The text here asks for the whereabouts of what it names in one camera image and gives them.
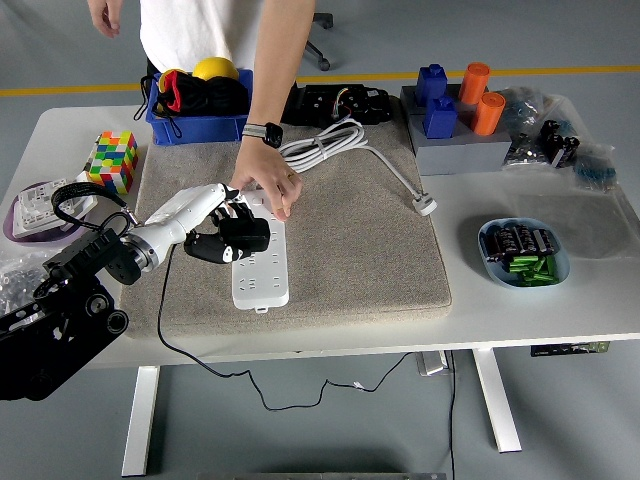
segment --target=yellow ball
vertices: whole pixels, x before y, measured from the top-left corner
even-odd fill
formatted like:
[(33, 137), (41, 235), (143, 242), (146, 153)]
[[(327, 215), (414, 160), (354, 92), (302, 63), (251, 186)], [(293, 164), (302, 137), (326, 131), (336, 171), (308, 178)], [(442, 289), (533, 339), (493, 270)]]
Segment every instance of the yellow ball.
[(209, 57), (198, 62), (193, 69), (194, 77), (209, 80), (213, 77), (228, 77), (238, 80), (238, 70), (231, 60), (223, 57)]

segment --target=yellow floor stripe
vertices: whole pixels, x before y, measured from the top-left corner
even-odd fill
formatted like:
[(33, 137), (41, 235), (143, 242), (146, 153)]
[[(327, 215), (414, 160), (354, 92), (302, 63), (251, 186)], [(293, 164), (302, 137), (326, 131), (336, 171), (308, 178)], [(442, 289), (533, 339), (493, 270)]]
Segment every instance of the yellow floor stripe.
[[(492, 70), (495, 77), (518, 77), (529, 75), (585, 75), (599, 73), (640, 73), (640, 65), (612, 65), (592, 67), (557, 68), (512, 68)], [(299, 83), (350, 83), (407, 80), (415, 81), (417, 72), (360, 73), (350, 75), (306, 75), (297, 78)], [(464, 70), (447, 71), (449, 78), (462, 78)], [(0, 90), (0, 97), (23, 97), (34, 95), (66, 95), (74, 93), (131, 92), (140, 89), (139, 83), (111, 85), (73, 85), (67, 87), (13, 88)]]

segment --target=wristwatch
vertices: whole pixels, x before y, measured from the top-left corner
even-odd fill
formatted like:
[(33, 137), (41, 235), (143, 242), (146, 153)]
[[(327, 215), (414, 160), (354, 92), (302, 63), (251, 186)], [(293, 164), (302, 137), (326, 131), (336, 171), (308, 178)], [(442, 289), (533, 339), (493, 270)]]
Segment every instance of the wristwatch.
[(279, 148), (282, 145), (282, 127), (275, 123), (269, 122), (266, 125), (247, 123), (242, 130), (242, 135), (261, 138), (264, 143), (273, 148)]

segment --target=white power strip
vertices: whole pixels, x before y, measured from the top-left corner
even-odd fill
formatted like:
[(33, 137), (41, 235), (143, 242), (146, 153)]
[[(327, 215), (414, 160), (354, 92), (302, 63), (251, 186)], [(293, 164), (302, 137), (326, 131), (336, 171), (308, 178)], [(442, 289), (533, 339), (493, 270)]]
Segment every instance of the white power strip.
[(256, 313), (266, 313), (269, 308), (282, 307), (289, 302), (284, 223), (271, 213), (264, 190), (245, 192), (245, 198), (253, 214), (269, 222), (271, 238), (266, 251), (231, 264), (233, 304), (240, 310), (254, 309)]

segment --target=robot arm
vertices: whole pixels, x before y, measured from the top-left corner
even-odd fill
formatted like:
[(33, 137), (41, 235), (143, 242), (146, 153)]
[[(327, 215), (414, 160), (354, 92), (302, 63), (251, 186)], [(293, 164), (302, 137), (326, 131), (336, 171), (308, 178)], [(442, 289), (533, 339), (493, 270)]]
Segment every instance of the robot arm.
[[(208, 216), (218, 233), (196, 233)], [(48, 278), (33, 302), (0, 318), (0, 400), (46, 398), (126, 330), (127, 314), (96, 277), (101, 269), (131, 285), (157, 268), (172, 245), (184, 242), (192, 256), (229, 263), (266, 250), (270, 237), (267, 221), (254, 218), (240, 192), (223, 184), (182, 190), (143, 225), (133, 224), (120, 235), (104, 223), (85, 233), (43, 265)]]

